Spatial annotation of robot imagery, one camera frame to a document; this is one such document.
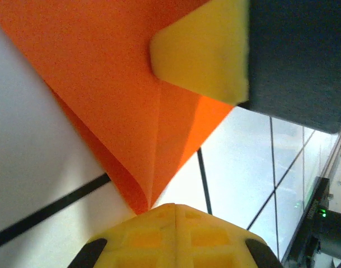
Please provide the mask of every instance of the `folded paper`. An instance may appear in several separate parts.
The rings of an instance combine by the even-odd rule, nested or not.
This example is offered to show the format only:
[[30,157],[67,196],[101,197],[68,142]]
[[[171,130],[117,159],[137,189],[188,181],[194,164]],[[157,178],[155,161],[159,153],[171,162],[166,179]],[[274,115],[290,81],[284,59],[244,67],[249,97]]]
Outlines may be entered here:
[[136,213],[232,108],[151,71],[151,37],[205,2],[0,0],[0,26]]

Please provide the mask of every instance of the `orange paper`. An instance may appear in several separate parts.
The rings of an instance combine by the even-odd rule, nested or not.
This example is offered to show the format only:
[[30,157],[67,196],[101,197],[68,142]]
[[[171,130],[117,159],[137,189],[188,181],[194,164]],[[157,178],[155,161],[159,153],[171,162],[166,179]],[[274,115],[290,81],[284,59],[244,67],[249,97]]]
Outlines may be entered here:
[[0,26],[136,213],[231,110],[151,72],[151,37],[205,2],[0,0]]

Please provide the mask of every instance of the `yellow rubber pad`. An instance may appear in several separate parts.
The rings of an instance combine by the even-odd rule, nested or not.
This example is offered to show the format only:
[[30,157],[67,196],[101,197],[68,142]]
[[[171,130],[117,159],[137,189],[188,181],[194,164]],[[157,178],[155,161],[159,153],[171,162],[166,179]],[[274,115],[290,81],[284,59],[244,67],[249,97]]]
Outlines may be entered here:
[[161,80],[235,105],[248,99],[248,0],[211,0],[151,40]]
[[165,204],[89,242],[107,244],[94,268],[256,268],[247,238],[257,235],[186,205]]

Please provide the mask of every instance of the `black stripe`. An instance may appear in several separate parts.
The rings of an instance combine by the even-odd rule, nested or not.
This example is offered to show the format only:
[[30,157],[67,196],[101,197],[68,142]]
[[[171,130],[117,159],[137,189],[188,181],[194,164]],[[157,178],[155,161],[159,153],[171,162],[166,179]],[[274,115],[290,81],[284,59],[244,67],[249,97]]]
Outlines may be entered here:
[[287,168],[286,172],[284,173],[284,175],[282,176],[281,180],[278,182],[278,184],[276,185],[276,189],[279,187],[279,185],[282,183],[282,181],[284,180],[284,178],[286,177],[287,173],[289,172],[289,170],[292,168],[292,166],[294,165],[294,163],[296,162],[296,160],[299,158],[300,154],[304,151],[307,143],[309,143],[310,139],[312,138],[313,134],[315,132],[313,132],[311,134],[311,136],[309,137],[309,139],[306,141],[306,143],[304,144],[304,146],[302,147],[302,149],[299,151],[299,153],[296,155],[295,159],[292,161],[291,165]]
[[77,253],[68,268],[94,268],[107,242],[107,239],[99,238],[87,243]]
[[305,127],[302,127],[302,211],[305,212]]
[[275,201],[275,225],[276,225],[276,244],[277,244],[277,258],[280,257],[280,250],[278,245],[278,222],[277,222],[277,197],[276,197],[276,173],[275,173],[275,154],[273,148],[273,127],[272,117],[270,117],[270,134],[271,134],[271,157],[272,157],[272,177],[273,177],[273,190]]
[[198,161],[199,161],[200,174],[202,176],[202,182],[203,182],[203,188],[204,188],[206,207],[207,207],[207,210],[208,210],[208,214],[213,215],[213,213],[211,211],[208,183],[207,183],[206,175],[205,175],[205,168],[204,168],[202,148],[199,148],[199,150],[197,151],[197,155],[198,155]]
[[253,226],[254,222],[257,220],[257,218],[259,217],[260,213],[262,212],[262,210],[264,209],[264,207],[267,205],[267,203],[269,203],[273,193],[275,192],[275,190],[273,190],[269,197],[266,199],[265,203],[262,205],[261,209],[258,211],[258,213],[256,213],[255,217],[253,218],[253,220],[250,222],[247,230],[250,230],[250,228]]
[[108,182],[110,182],[110,178],[107,174],[103,174],[72,193],[0,231],[0,247]]

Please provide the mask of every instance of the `black line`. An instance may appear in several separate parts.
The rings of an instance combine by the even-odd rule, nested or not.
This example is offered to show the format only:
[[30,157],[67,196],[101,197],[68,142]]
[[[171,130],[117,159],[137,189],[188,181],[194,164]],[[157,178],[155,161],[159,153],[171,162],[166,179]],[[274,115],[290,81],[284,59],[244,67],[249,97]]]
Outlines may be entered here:
[[305,212],[305,127],[302,127],[302,211]]
[[258,213],[256,213],[255,217],[253,218],[253,220],[250,222],[247,230],[250,230],[250,228],[253,226],[254,222],[257,220],[257,218],[259,217],[260,213],[262,212],[262,210],[264,209],[264,207],[267,205],[267,203],[269,202],[269,200],[271,199],[273,193],[275,192],[275,190],[273,190],[269,197],[266,199],[265,203],[262,205],[262,207],[260,208],[260,210],[258,211]]
[[277,244],[277,258],[280,257],[280,250],[278,245],[278,221],[277,221],[277,198],[276,198],[276,173],[275,173],[275,154],[273,148],[273,127],[272,117],[270,117],[270,134],[271,134],[271,156],[272,156],[272,177],[273,177],[273,191],[275,200],[275,224],[276,224],[276,244]]
[[[337,147],[337,146],[338,146],[338,143],[340,143],[340,139],[341,139],[341,137],[338,137],[338,140],[337,140],[337,142],[336,142],[335,147]],[[334,153],[335,153],[335,150],[333,150],[333,151],[331,152],[329,158],[330,158],[331,155],[333,155]],[[311,193],[311,197],[309,198],[309,200],[312,200],[312,199],[313,199],[314,194],[315,194],[316,190],[318,189],[318,186],[320,185],[321,178],[322,178],[322,179],[325,178],[325,177],[323,177],[324,173],[320,174],[320,176],[319,176],[319,177],[316,177],[316,179],[314,180],[314,187],[313,187],[313,190],[312,190],[312,193]],[[330,182],[331,182],[331,179],[332,179],[333,177],[328,176],[327,178],[328,178],[328,179],[330,180]],[[285,254],[284,254],[284,256],[283,256],[282,261],[284,261],[285,259],[287,259],[288,254],[289,254],[289,251],[290,251],[290,248],[291,248],[292,245],[293,245],[293,242],[294,242],[294,240],[295,240],[295,238],[296,238],[296,235],[297,235],[298,232],[299,232],[299,228],[301,227],[302,222],[304,221],[304,218],[306,217],[306,214],[307,214],[307,212],[308,212],[309,209],[310,209],[310,206],[311,206],[311,202],[308,202],[308,203],[307,203],[307,206],[305,207],[305,212],[302,214],[301,219],[300,219],[300,221],[299,221],[299,223],[298,223],[298,225],[297,225],[297,227],[296,227],[296,230],[295,230],[295,232],[293,233],[293,236],[292,236],[292,238],[291,238],[291,241],[290,241],[290,243],[289,243],[288,246],[287,246],[287,250],[286,250],[286,252],[285,252]]]
[[302,149],[299,151],[299,153],[296,155],[295,159],[292,161],[291,165],[287,168],[286,172],[284,173],[284,175],[282,176],[281,180],[277,183],[276,185],[276,189],[279,187],[279,185],[282,183],[282,181],[284,180],[284,178],[286,177],[287,173],[290,171],[290,169],[292,168],[292,166],[294,165],[294,163],[296,162],[296,160],[299,158],[300,154],[304,151],[307,143],[310,141],[310,139],[312,138],[313,134],[315,132],[313,132],[311,134],[311,136],[309,137],[309,139],[306,141],[305,145],[302,147]]
[[303,148],[300,150],[300,152],[296,155],[295,159],[292,161],[291,165],[288,167],[288,169],[286,170],[286,172],[284,173],[284,175],[281,177],[281,180],[278,182],[278,184],[276,185],[275,189],[271,192],[270,196],[266,199],[265,203],[262,205],[262,207],[260,208],[260,210],[258,211],[258,213],[255,215],[255,217],[253,218],[253,220],[250,222],[247,230],[249,230],[251,228],[251,226],[254,224],[254,222],[257,220],[257,218],[259,217],[260,213],[262,212],[262,210],[264,209],[264,207],[267,205],[267,203],[269,202],[271,196],[274,194],[274,192],[277,190],[277,188],[280,186],[280,184],[283,182],[284,178],[286,177],[287,173],[289,172],[289,170],[292,168],[293,164],[296,162],[296,160],[299,158],[300,154],[303,152],[305,146],[307,145],[307,143],[309,142],[309,140],[312,138],[313,134],[315,133],[312,132],[311,136],[309,137],[309,139],[306,141],[305,145],[303,146]]
[[108,182],[110,182],[110,178],[107,174],[103,174],[72,193],[0,231],[0,247]]
[[212,210],[211,210],[211,204],[210,204],[208,183],[206,180],[206,174],[205,174],[205,168],[204,168],[202,148],[199,148],[199,150],[197,151],[197,155],[198,155],[198,161],[199,161],[200,174],[202,176],[206,207],[208,210],[208,214],[213,215]]

